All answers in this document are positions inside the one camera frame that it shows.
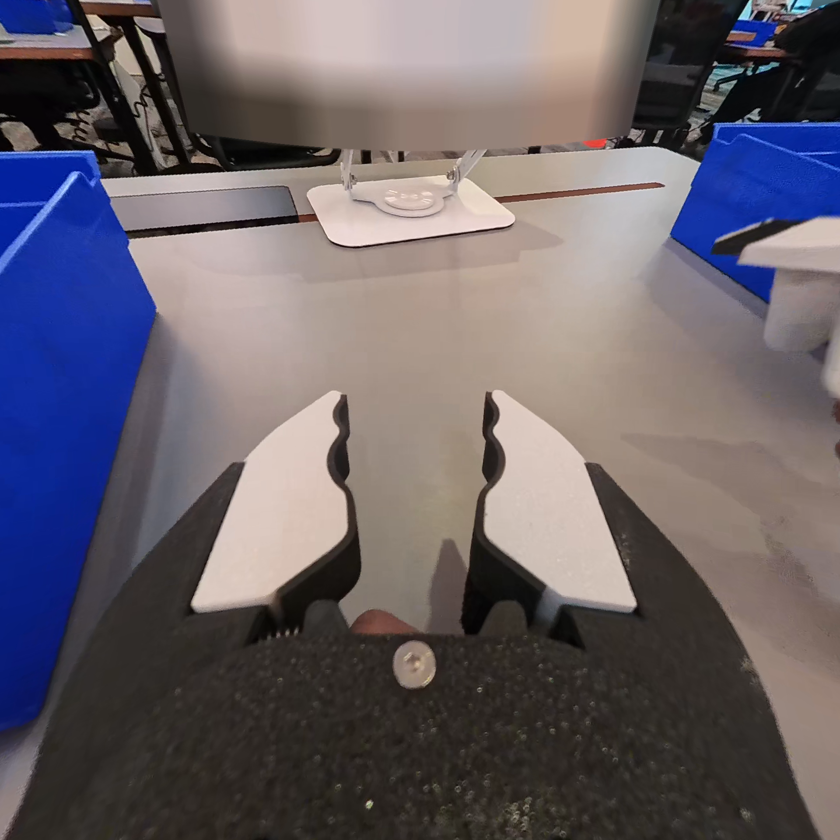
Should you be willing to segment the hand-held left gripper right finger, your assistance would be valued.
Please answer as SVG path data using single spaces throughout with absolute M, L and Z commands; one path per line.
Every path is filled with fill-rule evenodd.
M 637 598 L 590 466 L 560 431 L 502 390 L 486 393 L 485 441 L 463 628 L 514 602 L 550 632 L 565 608 L 631 615 Z

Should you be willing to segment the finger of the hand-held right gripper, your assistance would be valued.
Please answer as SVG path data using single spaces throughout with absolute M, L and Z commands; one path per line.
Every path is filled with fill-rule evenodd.
M 740 265 L 786 270 L 839 269 L 839 217 L 767 219 L 715 240 L 714 256 Z

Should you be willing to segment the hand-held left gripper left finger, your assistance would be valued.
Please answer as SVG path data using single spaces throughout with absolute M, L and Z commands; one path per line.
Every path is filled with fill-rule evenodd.
M 196 614 L 303 614 L 359 579 L 347 397 L 327 392 L 246 457 L 191 601 Z

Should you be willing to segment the blue plastic bin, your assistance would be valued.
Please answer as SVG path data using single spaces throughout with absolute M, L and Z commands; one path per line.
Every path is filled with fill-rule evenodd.
M 724 235 L 768 219 L 839 212 L 839 123 L 718 123 L 670 236 L 762 301 L 771 268 L 713 255 Z
M 94 154 L 3 152 L 3 732 L 45 705 L 155 316 Z
M 65 1 L 1 1 L 1 24 L 10 35 L 64 34 L 75 23 Z

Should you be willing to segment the wooden office desk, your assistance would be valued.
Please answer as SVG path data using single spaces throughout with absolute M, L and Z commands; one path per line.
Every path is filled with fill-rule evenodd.
M 736 23 L 719 54 L 720 63 L 738 64 L 744 60 L 776 60 L 786 53 L 774 46 L 774 37 L 784 26 L 776 22 L 740 21 Z

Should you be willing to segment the black office chair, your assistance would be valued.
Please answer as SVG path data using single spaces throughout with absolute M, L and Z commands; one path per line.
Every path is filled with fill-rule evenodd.
M 656 144 L 675 151 L 746 1 L 662 1 L 639 88 L 632 130 L 619 147 Z

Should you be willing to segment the grey table with wooden edge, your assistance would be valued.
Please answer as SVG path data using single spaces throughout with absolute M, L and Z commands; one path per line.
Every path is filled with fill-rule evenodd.
M 1 60 L 81 60 L 107 65 L 112 62 L 119 37 L 110 25 L 92 27 L 90 16 L 108 18 L 158 18 L 156 2 L 68 2 L 80 24 L 59 35 L 2 35 Z

